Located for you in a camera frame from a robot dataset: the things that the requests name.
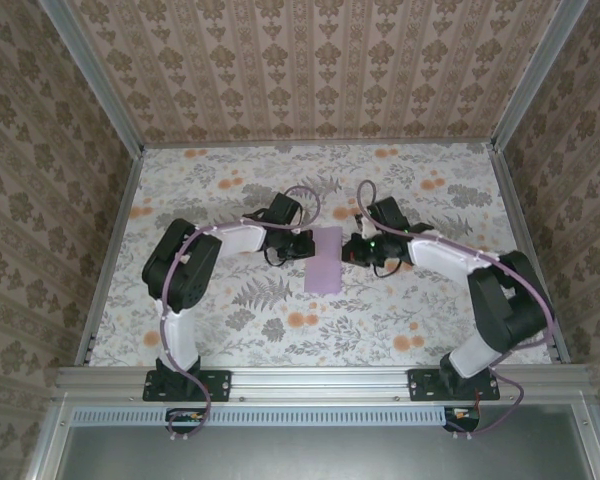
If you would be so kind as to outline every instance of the robotic arm base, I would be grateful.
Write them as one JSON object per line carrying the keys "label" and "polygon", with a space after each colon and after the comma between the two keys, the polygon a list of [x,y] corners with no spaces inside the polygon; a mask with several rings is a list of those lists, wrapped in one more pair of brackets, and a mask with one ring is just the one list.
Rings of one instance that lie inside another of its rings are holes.
{"label": "robotic arm base", "polygon": [[485,369],[465,379],[460,377],[445,355],[440,368],[414,368],[407,372],[412,402],[499,400],[498,382]]}
{"label": "robotic arm base", "polygon": [[[201,370],[200,357],[188,370],[207,387],[214,402],[229,401],[231,393],[231,371]],[[204,402],[204,394],[196,385],[174,372],[160,359],[156,360],[156,369],[147,373],[142,399],[145,402]]]}

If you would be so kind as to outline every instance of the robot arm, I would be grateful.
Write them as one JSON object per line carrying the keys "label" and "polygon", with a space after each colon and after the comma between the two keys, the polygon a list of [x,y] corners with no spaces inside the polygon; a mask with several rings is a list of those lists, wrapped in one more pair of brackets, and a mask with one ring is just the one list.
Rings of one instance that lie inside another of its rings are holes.
{"label": "robot arm", "polygon": [[[245,217],[289,225],[299,208],[297,202],[278,194],[269,209]],[[392,197],[367,208],[372,218],[388,227],[414,233],[433,230],[433,227],[423,223],[411,226]],[[462,396],[467,391],[473,395],[472,378],[486,372],[494,361],[544,329],[542,309],[527,290],[485,260],[437,241],[436,238],[441,237],[435,231],[427,232],[433,233],[433,239],[409,239],[380,232],[373,225],[365,224],[363,218],[357,220],[362,233],[354,233],[344,245],[343,261],[361,266],[384,266],[386,259],[397,258],[468,285],[477,332],[440,362],[440,379],[451,397]],[[147,283],[149,294],[155,300],[160,314],[163,312],[161,297],[167,271],[176,252],[195,230],[196,227],[191,223],[175,220],[143,269],[142,279]],[[249,223],[236,223],[206,232],[185,252],[181,258],[182,265],[176,268],[170,283],[170,308],[165,322],[170,353],[181,368],[187,371],[199,369],[195,344],[196,322],[192,318],[191,308],[206,291],[217,259],[264,248],[275,248],[281,259],[306,258],[314,253],[310,231],[292,233],[288,230],[269,230]],[[500,256],[498,260],[531,283],[549,305],[525,255],[513,251]],[[161,366],[175,370],[165,352],[161,352],[158,369]]]}
{"label": "robot arm", "polygon": [[[367,207],[371,217],[395,230],[426,233],[432,239],[409,239],[375,229],[363,216],[356,218],[361,233],[354,233],[343,247],[342,260],[360,266],[384,266],[388,258],[435,271],[468,286],[477,332],[445,355],[440,362],[440,378],[449,396],[473,395],[471,379],[516,345],[546,327],[542,308],[518,282],[477,256],[439,242],[442,238],[424,223],[411,226],[396,201],[386,198]],[[522,276],[550,305],[527,257],[512,251],[497,257],[500,263]]]}
{"label": "robot arm", "polygon": [[[299,210],[298,202],[279,193],[269,208],[245,215],[245,218],[289,225]],[[167,272],[183,243],[195,231],[196,227],[186,220],[174,220],[142,270],[142,280],[148,286],[159,315],[164,311],[162,289]],[[216,261],[237,253],[258,252],[265,248],[275,249],[283,260],[307,258],[315,252],[310,230],[294,233],[249,222],[236,222],[203,233],[181,257],[181,264],[175,269],[169,284],[169,308],[165,321],[165,336],[171,356],[181,368],[187,371],[199,368],[196,322],[192,308],[206,292]],[[166,352],[160,352],[159,360],[158,369],[166,366],[175,370]]]}

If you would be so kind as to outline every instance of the cable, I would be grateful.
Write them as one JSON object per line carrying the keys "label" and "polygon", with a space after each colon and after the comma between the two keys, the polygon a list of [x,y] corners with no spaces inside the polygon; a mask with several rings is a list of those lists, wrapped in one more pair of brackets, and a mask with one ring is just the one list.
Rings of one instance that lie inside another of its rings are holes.
{"label": "cable", "polygon": [[522,400],[524,399],[524,388],[522,388],[522,385],[520,385],[518,382],[516,382],[514,380],[511,380],[510,378],[503,377],[502,375],[500,375],[498,372],[496,372],[491,367],[489,367],[489,371],[498,380],[503,381],[505,383],[508,383],[509,385],[516,387],[519,392],[518,398],[516,398],[515,402],[513,402],[513,405],[511,405],[511,407],[509,407],[509,409],[506,412],[504,412],[500,416],[500,418],[498,418],[495,422],[491,423],[490,425],[487,425],[486,427],[481,428],[480,430],[474,430],[473,432],[467,432],[461,426],[447,420],[447,424],[451,425],[453,428],[458,430],[460,433],[465,434],[468,438],[471,438],[472,435],[480,435],[482,433],[487,433],[487,432],[493,430],[494,428],[496,428],[498,425],[501,425],[509,417],[509,415],[511,415],[520,406],[520,404],[522,403]]}
{"label": "cable", "polygon": [[269,254],[267,253],[267,249],[265,248],[263,251],[264,253],[264,260],[272,267],[281,267],[282,265],[284,265],[285,263],[287,263],[287,259],[285,258],[282,262],[280,262],[279,264],[275,264],[275,263],[271,263],[271,260],[269,260]]}
{"label": "cable", "polygon": [[[262,227],[277,228],[280,230],[296,230],[296,229],[300,229],[300,228],[311,225],[316,220],[316,218],[318,218],[318,215],[320,215],[320,207],[321,207],[320,196],[316,193],[315,190],[313,190],[312,188],[307,187],[305,185],[294,185],[293,187],[290,187],[287,189],[287,191],[285,192],[285,195],[294,190],[305,190],[305,191],[309,192],[311,195],[313,195],[316,199],[316,211],[314,212],[313,216],[305,223],[300,223],[298,225],[277,225],[275,223],[259,222],[259,221],[248,219],[248,218],[241,218],[237,222],[229,222],[229,223],[225,223],[225,224],[221,224],[221,225],[209,225],[206,227],[200,227],[200,228],[196,229],[196,231],[189,238],[187,238],[185,240],[185,242],[180,247],[180,250],[178,250],[178,252],[176,252],[176,254],[173,258],[173,262],[171,262],[171,266],[169,267],[169,270],[167,271],[167,274],[164,278],[164,284],[162,285],[162,295],[161,295],[162,315],[160,316],[160,337],[162,339],[162,348],[164,349],[165,355],[166,355],[167,359],[169,360],[169,362],[171,363],[171,366],[173,367],[173,369],[176,372],[178,372],[179,374],[181,374],[182,376],[184,376],[185,378],[187,378],[188,380],[191,380],[202,391],[202,393],[204,394],[204,398],[205,398],[204,415],[200,419],[200,423],[196,427],[194,427],[193,430],[191,430],[191,432],[189,432],[189,434],[185,434],[185,435],[187,435],[187,437],[197,434],[200,431],[200,429],[202,428],[202,426],[206,423],[207,419],[209,418],[209,415],[211,414],[211,396],[209,395],[209,391],[202,384],[202,382],[200,382],[200,380],[198,380],[196,377],[194,377],[189,372],[187,372],[182,367],[180,367],[180,365],[178,365],[178,363],[175,361],[175,359],[173,358],[173,356],[171,355],[171,352],[169,350],[169,343],[167,342],[167,335],[166,335],[166,322],[167,322],[167,317],[169,315],[169,310],[170,310],[168,298],[169,298],[169,287],[171,286],[171,280],[173,279],[173,275],[176,271],[176,268],[178,267],[178,264],[180,263],[180,259],[185,254],[185,252],[187,251],[189,246],[193,243],[193,241],[196,238],[198,238],[200,235],[202,235],[203,233],[210,232],[214,229],[249,224],[249,225],[260,225]],[[175,439],[178,437],[180,437],[180,438],[185,437],[185,435],[178,434],[173,431],[173,418],[174,417],[171,417],[169,419],[169,424],[167,426],[167,429],[169,430],[169,433],[171,434],[171,439]]]}
{"label": "cable", "polygon": [[480,392],[478,392],[477,388],[476,388],[476,403],[473,405],[473,408],[475,408],[478,411],[478,418],[480,418]]}
{"label": "cable", "polygon": [[400,260],[398,262],[398,266],[396,268],[394,268],[393,270],[391,270],[389,273],[385,273],[384,275],[378,275],[378,267],[376,267],[375,265],[373,266],[373,273],[376,275],[376,277],[378,278],[387,278],[390,277],[391,275],[393,275],[394,273],[396,273],[398,270],[400,270],[400,267],[402,266],[402,260]]}
{"label": "cable", "polygon": [[544,298],[542,298],[542,295],[540,295],[540,293],[538,293],[538,291],[533,287],[533,285],[531,285],[527,280],[525,280],[520,274],[518,274],[516,271],[512,270],[511,268],[507,267],[505,264],[498,261],[498,259],[493,258],[489,255],[485,255],[484,252],[475,250],[475,249],[467,247],[465,245],[461,245],[461,244],[456,243],[447,238],[444,238],[441,236],[436,236],[436,235],[428,235],[426,233],[413,233],[413,232],[405,233],[401,230],[396,230],[394,228],[390,228],[385,225],[382,225],[380,222],[373,219],[371,217],[371,215],[369,215],[369,212],[367,212],[367,209],[362,204],[362,187],[365,184],[370,185],[372,188],[373,198],[372,198],[371,202],[373,203],[376,200],[375,184],[371,180],[363,180],[360,183],[360,185],[358,185],[358,191],[357,191],[357,195],[356,195],[357,201],[358,201],[358,207],[360,208],[360,212],[362,213],[362,215],[364,215],[364,217],[367,220],[369,220],[371,223],[373,223],[377,228],[384,230],[385,232],[393,233],[395,235],[400,235],[402,237],[419,238],[422,240],[439,242],[439,243],[442,243],[443,245],[447,245],[451,248],[454,248],[462,253],[468,253],[470,255],[474,255],[476,258],[479,258],[480,260],[484,260],[485,262],[490,263],[491,265],[495,266],[496,268],[499,268],[504,273],[506,273],[508,276],[510,276],[511,278],[516,280],[520,285],[522,285],[529,292],[529,294],[534,298],[534,300],[536,302],[538,302],[538,305],[540,305],[540,308],[542,309],[542,313],[544,313],[544,317],[547,321],[547,330],[545,331],[544,338],[542,340],[537,340],[534,342],[525,343],[523,345],[518,345],[517,347],[514,347],[513,350],[523,350],[525,348],[536,347],[538,345],[542,345],[543,343],[548,343],[551,341],[551,337],[553,335],[553,330],[554,330],[554,321],[553,321],[553,317],[551,315],[551,310],[549,309],[547,302],[544,300]]}
{"label": "cable", "polygon": [[255,212],[250,213],[247,218],[260,218],[266,211],[267,211],[266,208],[260,208],[260,209],[256,210]]}
{"label": "cable", "polygon": [[[380,222],[373,219],[371,217],[371,215],[369,215],[369,212],[367,212],[367,209],[362,204],[362,187],[364,187],[365,185],[369,185],[371,187],[372,195],[373,195],[371,203],[376,201],[376,191],[377,191],[376,185],[371,180],[363,180],[362,182],[360,182],[360,185],[358,185],[358,190],[356,192],[358,208],[360,208],[360,212],[362,213],[362,215],[364,215],[364,217],[367,220],[369,220],[373,225],[375,225],[377,228],[384,230],[385,232],[393,233],[395,235],[400,235],[400,236],[407,237],[407,238],[420,238],[422,240],[430,240],[430,241],[434,241],[434,242],[440,242],[440,243],[447,245],[451,248],[454,248],[462,253],[468,253],[471,255],[475,255],[476,258],[479,258],[481,260],[484,260],[484,261],[490,263],[491,265],[495,266],[496,268],[499,268],[505,274],[509,275],[511,278],[516,280],[520,285],[522,285],[527,290],[527,292],[529,292],[529,294],[534,298],[534,300],[536,302],[538,302],[538,305],[540,305],[540,308],[542,309],[542,313],[544,313],[545,320],[547,321],[547,329],[544,333],[543,339],[525,343],[522,345],[517,345],[512,350],[523,350],[525,348],[536,347],[538,345],[542,345],[544,343],[549,343],[551,341],[551,338],[553,335],[553,330],[555,327],[555,323],[553,321],[553,316],[551,315],[551,310],[549,309],[549,305],[547,305],[547,302],[544,300],[544,298],[542,298],[542,295],[540,295],[540,293],[533,287],[533,285],[531,285],[527,280],[525,280],[517,272],[515,272],[511,268],[507,267],[505,264],[498,261],[498,259],[490,257],[488,255],[485,255],[484,252],[481,252],[479,250],[475,250],[475,249],[467,247],[465,245],[461,245],[459,243],[456,243],[452,240],[446,239],[441,236],[428,235],[428,234],[424,234],[424,233],[412,233],[412,232],[405,233],[401,230],[396,230],[394,228],[389,228],[386,225],[382,225]],[[495,362],[493,362],[491,364],[491,367],[496,366],[497,364],[502,362],[504,359],[506,359],[509,355],[511,355],[510,352],[505,353],[499,359],[497,359]],[[478,431],[473,432],[473,434],[486,433],[486,432],[494,429],[498,425],[500,425],[502,422],[504,422],[509,417],[509,415],[511,415],[516,410],[516,408],[518,408],[518,406],[520,405],[520,402],[522,402],[522,399],[524,398],[524,389],[522,388],[522,385],[520,385],[519,383],[517,383],[509,378],[503,377],[502,375],[497,373],[491,367],[489,367],[489,370],[491,371],[493,376],[502,380],[505,383],[508,383],[508,384],[516,387],[519,390],[520,395],[518,396],[516,401],[513,403],[511,408],[509,408],[509,410],[507,410],[500,418],[498,418],[491,425],[489,425],[485,428],[482,428]],[[459,428],[457,425],[455,425],[451,422],[448,422],[448,423],[453,427]]]}

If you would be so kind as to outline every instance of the patterned wall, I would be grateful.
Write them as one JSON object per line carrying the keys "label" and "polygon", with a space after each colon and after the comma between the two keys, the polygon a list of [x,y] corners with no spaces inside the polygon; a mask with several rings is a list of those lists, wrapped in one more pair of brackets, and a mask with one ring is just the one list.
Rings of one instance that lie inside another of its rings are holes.
{"label": "patterned wall", "polygon": [[145,142],[487,137],[557,0],[71,0]]}
{"label": "patterned wall", "polygon": [[505,155],[573,360],[591,364],[600,399],[600,0]]}
{"label": "patterned wall", "polygon": [[0,479],[72,364],[130,159],[35,1],[0,2]]}

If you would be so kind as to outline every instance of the floral tablecloth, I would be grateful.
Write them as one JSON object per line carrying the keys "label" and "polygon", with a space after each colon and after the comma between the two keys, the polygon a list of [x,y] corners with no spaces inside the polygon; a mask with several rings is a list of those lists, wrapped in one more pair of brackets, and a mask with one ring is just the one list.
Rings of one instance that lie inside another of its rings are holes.
{"label": "floral tablecloth", "polygon": [[[356,230],[355,191],[369,178],[412,223],[483,250],[515,243],[482,144],[331,145],[159,149],[144,154],[139,187],[90,365],[152,365],[158,316],[142,267],[174,218],[206,225],[267,207],[276,192],[309,185],[323,203],[317,226]],[[305,210],[315,207],[300,197]],[[395,267],[388,262],[386,267]],[[261,253],[218,261],[195,308],[209,366],[437,364],[471,335],[466,287],[403,265],[389,278],[343,264],[337,295],[305,293],[304,261],[268,266]],[[546,348],[510,362],[549,363]]]}

